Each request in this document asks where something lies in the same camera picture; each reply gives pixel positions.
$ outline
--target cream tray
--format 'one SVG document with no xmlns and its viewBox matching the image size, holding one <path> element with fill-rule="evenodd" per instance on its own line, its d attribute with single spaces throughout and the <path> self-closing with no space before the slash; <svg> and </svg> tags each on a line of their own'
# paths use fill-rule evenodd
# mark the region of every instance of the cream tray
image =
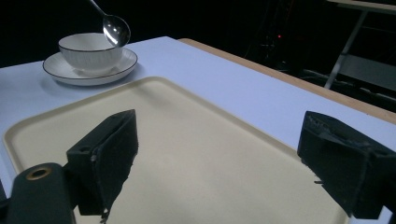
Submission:
<svg viewBox="0 0 396 224">
<path fill-rule="evenodd" d="M 139 153 L 107 223 L 348 223 L 294 149 L 160 77 L 25 119 L 4 141 L 17 172 L 65 165 L 67 149 L 128 109 Z"/>
</svg>

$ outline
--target spoon handle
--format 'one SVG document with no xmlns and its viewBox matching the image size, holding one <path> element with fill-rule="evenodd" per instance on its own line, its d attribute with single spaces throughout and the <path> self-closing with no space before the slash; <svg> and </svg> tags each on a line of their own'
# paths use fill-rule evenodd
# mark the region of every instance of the spoon handle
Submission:
<svg viewBox="0 0 396 224">
<path fill-rule="evenodd" d="M 96 5 L 96 3 L 93 1 L 93 0 L 88 0 L 95 8 L 96 8 L 96 10 L 104 17 L 104 16 L 106 16 L 106 13 L 101 9 L 101 8 L 99 8 L 99 6 L 98 5 Z"/>
</svg>

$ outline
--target spoon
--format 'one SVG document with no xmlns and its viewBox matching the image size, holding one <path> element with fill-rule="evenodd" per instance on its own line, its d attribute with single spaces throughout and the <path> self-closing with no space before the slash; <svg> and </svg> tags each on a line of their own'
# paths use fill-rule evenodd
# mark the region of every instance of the spoon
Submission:
<svg viewBox="0 0 396 224">
<path fill-rule="evenodd" d="M 103 17 L 103 33 L 110 44 L 116 48 L 122 48 L 128 44 L 131 37 L 128 24 L 118 16 L 107 15 L 93 0 L 89 1 Z"/>
</svg>

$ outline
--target table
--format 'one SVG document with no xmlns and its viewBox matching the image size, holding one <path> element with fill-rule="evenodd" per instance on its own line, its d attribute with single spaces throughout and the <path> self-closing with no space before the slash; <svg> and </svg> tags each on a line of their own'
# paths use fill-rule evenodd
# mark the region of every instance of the table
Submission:
<svg viewBox="0 0 396 224">
<path fill-rule="evenodd" d="M 329 2 L 336 3 L 340 7 L 353 8 L 361 11 L 358 21 L 355 24 L 343 50 L 338 56 L 334 67 L 332 68 L 329 78 L 325 84 L 325 88 L 329 89 L 332 86 L 338 73 L 342 73 L 349 77 L 375 84 L 382 88 L 396 91 L 396 66 L 390 64 L 378 63 L 372 60 L 363 59 L 354 55 L 348 54 L 361 26 L 367 16 L 368 12 L 385 13 L 396 15 L 396 6 L 384 5 L 378 3 L 370 3 L 363 1 L 353 0 L 328 0 Z"/>
<path fill-rule="evenodd" d="M 241 120 L 297 148 L 306 110 L 340 119 L 386 147 L 396 149 L 396 114 L 282 74 L 191 39 L 163 36 L 125 48 L 138 55 L 126 78 L 78 87 L 54 81 L 42 62 L 0 69 L 0 132 L 14 123 L 144 77 L 165 77 Z M 15 171 L 0 145 L 0 177 L 9 196 Z M 378 221 L 387 223 L 385 211 Z M 352 223 L 368 223 L 354 220 Z"/>
</svg>

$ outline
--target white saucer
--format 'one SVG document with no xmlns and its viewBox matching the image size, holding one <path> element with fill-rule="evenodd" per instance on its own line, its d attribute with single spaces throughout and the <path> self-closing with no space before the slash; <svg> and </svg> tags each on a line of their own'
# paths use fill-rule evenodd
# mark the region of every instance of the white saucer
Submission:
<svg viewBox="0 0 396 224">
<path fill-rule="evenodd" d="M 116 81 L 127 76 L 134 70 L 137 63 L 137 55 L 129 50 L 122 50 L 120 63 L 112 68 L 106 75 L 93 77 L 84 76 L 84 72 L 78 71 L 66 62 L 61 52 L 51 55 L 43 62 L 44 70 L 55 80 L 77 86 L 94 86 Z"/>
</svg>

